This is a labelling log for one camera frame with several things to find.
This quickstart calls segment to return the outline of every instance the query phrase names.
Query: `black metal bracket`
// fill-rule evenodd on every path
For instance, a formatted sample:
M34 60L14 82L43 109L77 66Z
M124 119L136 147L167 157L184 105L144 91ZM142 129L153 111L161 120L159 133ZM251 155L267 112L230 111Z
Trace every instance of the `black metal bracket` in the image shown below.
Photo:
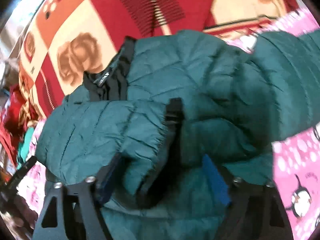
M0 212L3 214L9 212L9 214L22 219L24 226L21 230L29 239L31 239L33 229L30 227L29 223L14 204L14 198L18 193L17 186L30 171L30 169L36 164L36 162L37 158L31 156L30 159L15 172L7 184L3 183L0 185Z
M32 239L112 240L100 208L110 200L124 174L124 165L124 158L117 153L96 176L68 186L54 184L44 200Z

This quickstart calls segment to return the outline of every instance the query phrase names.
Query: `jacket sleeve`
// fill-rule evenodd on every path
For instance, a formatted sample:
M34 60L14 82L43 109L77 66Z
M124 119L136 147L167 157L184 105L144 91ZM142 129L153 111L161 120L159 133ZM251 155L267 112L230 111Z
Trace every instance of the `jacket sleeve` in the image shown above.
M285 140L320 122L320 31L300 38L264 33L257 38L250 61L271 94L267 119L261 120L269 142Z
M252 54L208 35L198 37L191 49L180 46L183 60L192 62L187 71L200 91L184 99L186 163L194 152L222 163L272 153L271 142L320 121L320 31L300 38L263 33ZM201 59L198 73L193 66L196 56Z

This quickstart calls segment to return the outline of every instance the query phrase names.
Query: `pink blanket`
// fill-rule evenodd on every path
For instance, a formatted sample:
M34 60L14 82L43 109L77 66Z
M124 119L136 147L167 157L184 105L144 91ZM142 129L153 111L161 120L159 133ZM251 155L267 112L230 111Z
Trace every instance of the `pink blanket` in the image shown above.
M46 120L40 120L35 128L30 142L27 159L32 155L35 155L37 142L45 121ZM45 169L46 168L40 162L36 162L36 165L33 166L27 175L22 179L18 188L19 195L25 198L30 209L36 211L38 214L41 212L45 196Z
M313 128L273 143L274 180L295 240L307 240L320 216L320 142Z

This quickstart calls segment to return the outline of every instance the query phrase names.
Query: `green puffer jacket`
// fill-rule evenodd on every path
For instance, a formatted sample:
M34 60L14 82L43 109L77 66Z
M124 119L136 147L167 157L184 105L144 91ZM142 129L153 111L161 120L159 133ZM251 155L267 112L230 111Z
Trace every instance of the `green puffer jacket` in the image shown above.
M67 96L48 118L36 156L58 181L72 184L120 151L132 160L123 187L134 195L166 159L155 142L169 133L165 105L181 98L176 183L151 209L113 197L102 214L115 240L212 240L224 210L211 196L203 155L247 182L272 178L271 142L320 121L320 31L261 34L252 54L193 31L139 40L127 81L128 101L89 102L84 86Z

